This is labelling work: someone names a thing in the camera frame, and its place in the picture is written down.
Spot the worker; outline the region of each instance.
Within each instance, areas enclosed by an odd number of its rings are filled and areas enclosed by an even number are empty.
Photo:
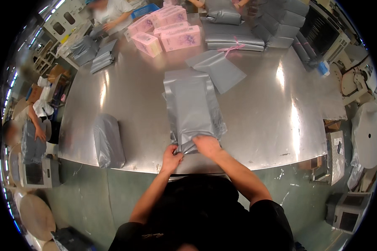
[[[14,119],[6,121],[2,127],[2,137],[4,143],[9,146],[14,146],[21,141],[22,130],[27,120],[31,121],[35,126],[35,140],[40,138],[42,142],[46,142],[46,133],[39,126],[39,119],[30,104],[22,110]]]
[[[161,171],[119,227],[115,250],[280,250],[292,251],[292,231],[283,208],[261,180],[221,149],[216,138],[193,138],[200,153],[230,178],[195,175],[169,181],[183,160],[169,145]],[[250,202],[247,211],[238,191]]]
[[[205,3],[201,3],[199,0],[188,0],[197,8],[205,8]],[[236,10],[241,14],[243,11],[243,6],[248,3],[250,0],[232,0],[233,5],[235,6]]]
[[[93,11],[95,25],[104,24],[103,29],[109,35],[133,22],[134,8],[126,0],[85,0],[85,4]]]

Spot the white t-shirt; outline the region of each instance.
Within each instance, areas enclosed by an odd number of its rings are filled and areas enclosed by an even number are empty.
[[[106,10],[94,12],[94,19],[96,24],[105,24],[113,22],[119,18],[123,13],[132,11],[133,7],[126,2],[126,0],[108,0]],[[109,35],[121,31],[133,22],[131,16],[124,21],[118,23],[115,28],[108,31]]]

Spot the green floor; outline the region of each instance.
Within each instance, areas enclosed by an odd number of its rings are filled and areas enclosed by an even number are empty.
[[[296,164],[254,171],[273,200],[285,209],[295,240],[309,251],[337,250],[349,238],[324,221],[326,199],[333,192],[347,192],[346,181],[351,171],[351,122],[342,122],[341,130],[347,166],[345,177],[334,186],[309,183],[311,171],[298,170]],[[155,175],[100,169],[66,160],[61,163],[63,184],[43,191],[57,227],[74,227],[92,240],[99,251],[107,250],[117,228],[128,221],[136,201]],[[239,202],[248,209],[243,196]]]

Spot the black hair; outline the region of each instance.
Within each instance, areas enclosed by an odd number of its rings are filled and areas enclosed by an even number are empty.
[[[6,121],[1,127],[1,136],[3,137],[4,140],[5,140],[5,135],[7,134],[8,130],[10,130],[10,127],[11,127],[10,121],[11,120]]]

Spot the pink ribbon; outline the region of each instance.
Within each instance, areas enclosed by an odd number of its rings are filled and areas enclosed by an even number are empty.
[[[246,46],[246,45],[239,45],[239,41],[238,41],[238,39],[236,38],[236,36],[233,36],[233,37],[235,38],[235,40],[236,40],[236,44],[237,44],[237,45],[235,45],[235,46],[231,46],[230,48],[218,49],[218,51],[226,51],[226,53],[225,53],[225,57],[226,57],[226,55],[227,55],[231,50],[237,50],[237,49],[239,49],[239,48],[242,48],[242,47]]]

